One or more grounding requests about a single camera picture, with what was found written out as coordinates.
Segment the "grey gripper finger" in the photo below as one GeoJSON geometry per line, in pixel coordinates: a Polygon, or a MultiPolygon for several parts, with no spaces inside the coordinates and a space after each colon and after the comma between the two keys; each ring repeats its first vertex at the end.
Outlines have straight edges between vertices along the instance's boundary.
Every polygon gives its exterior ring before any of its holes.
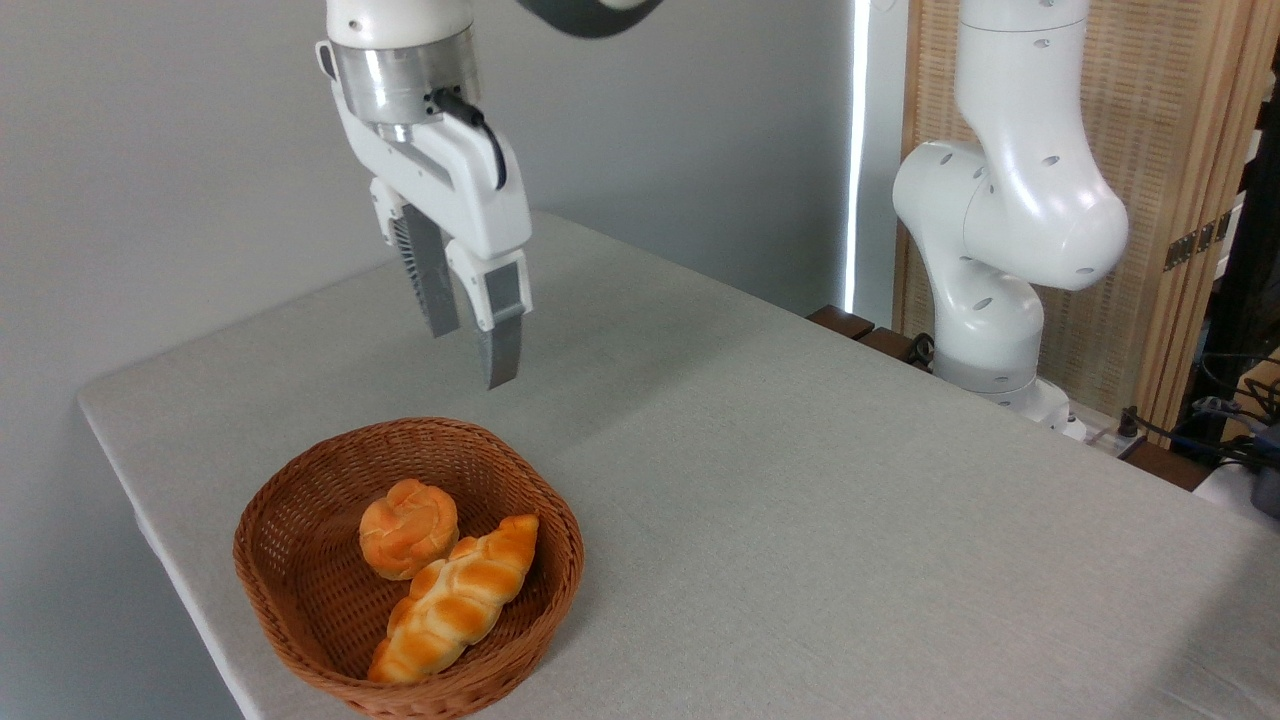
{"type": "Polygon", "coordinates": [[[431,334],[439,338],[457,331],[460,318],[442,228],[381,178],[371,181],[370,195],[380,232],[398,251],[431,334]]]}
{"type": "Polygon", "coordinates": [[[494,389],[518,374],[524,316],[532,310],[526,254],[516,249],[486,260],[452,240],[445,258],[468,297],[483,374],[486,387],[494,389]]]}

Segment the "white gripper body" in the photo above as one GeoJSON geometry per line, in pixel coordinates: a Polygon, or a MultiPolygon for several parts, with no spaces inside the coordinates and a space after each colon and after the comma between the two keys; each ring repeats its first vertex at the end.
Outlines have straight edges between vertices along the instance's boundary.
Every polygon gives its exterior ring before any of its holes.
{"type": "Polygon", "coordinates": [[[515,150],[484,129],[444,115],[393,142],[355,117],[340,86],[332,95],[355,156],[472,254],[494,260],[532,234],[515,150]]]}

